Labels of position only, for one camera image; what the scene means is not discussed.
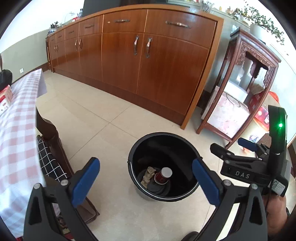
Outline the person's right hand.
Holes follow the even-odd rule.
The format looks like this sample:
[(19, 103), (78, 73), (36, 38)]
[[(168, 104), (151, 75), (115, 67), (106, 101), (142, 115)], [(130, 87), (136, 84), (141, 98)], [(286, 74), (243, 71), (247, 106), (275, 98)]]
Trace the person's right hand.
[(287, 214), (287, 199), (286, 197), (281, 197), (272, 194), (270, 197), (268, 195), (263, 195), (262, 200), (264, 205), (267, 204), (267, 232), (269, 237), (275, 237), (281, 229), (285, 226), (288, 214)]

